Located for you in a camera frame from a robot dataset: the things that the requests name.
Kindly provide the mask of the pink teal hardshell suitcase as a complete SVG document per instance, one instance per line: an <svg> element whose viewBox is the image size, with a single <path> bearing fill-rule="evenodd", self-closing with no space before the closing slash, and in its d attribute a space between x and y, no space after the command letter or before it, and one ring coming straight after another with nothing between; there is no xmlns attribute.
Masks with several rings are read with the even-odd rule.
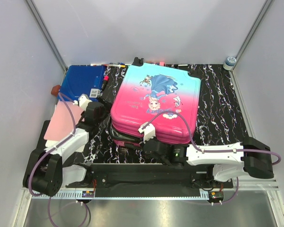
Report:
<svg viewBox="0 0 284 227"><path fill-rule="evenodd" d="M196 127L201 80L186 70L145 63L135 57L111 108L111 138L119 146L139 146L138 129L151 122L156 139L187 144Z"/></svg>

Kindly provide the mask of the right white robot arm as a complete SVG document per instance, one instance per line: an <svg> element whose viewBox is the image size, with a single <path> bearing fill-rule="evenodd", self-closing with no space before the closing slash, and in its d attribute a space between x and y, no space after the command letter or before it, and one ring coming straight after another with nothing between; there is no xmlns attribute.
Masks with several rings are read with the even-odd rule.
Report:
<svg viewBox="0 0 284 227"><path fill-rule="evenodd" d="M243 175L258 179L274 177L270 147L252 137L219 146L170 145L150 139L144 142L142 149L145 155L167 166L209 165L210 173L205 176L205 181L213 188Z"/></svg>

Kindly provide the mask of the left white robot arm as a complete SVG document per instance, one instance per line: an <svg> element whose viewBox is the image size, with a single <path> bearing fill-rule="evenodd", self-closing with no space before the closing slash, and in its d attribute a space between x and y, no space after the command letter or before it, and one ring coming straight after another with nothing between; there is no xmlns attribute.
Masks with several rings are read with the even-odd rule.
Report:
<svg viewBox="0 0 284 227"><path fill-rule="evenodd" d="M82 187L92 184L93 176L82 165L63 164L80 147L85 147L98 133L100 124L108 117L112 104L105 100L89 102L73 131L53 146L34 149L29 157L23 186L33 196L53 197L61 187L78 183Z"/></svg>

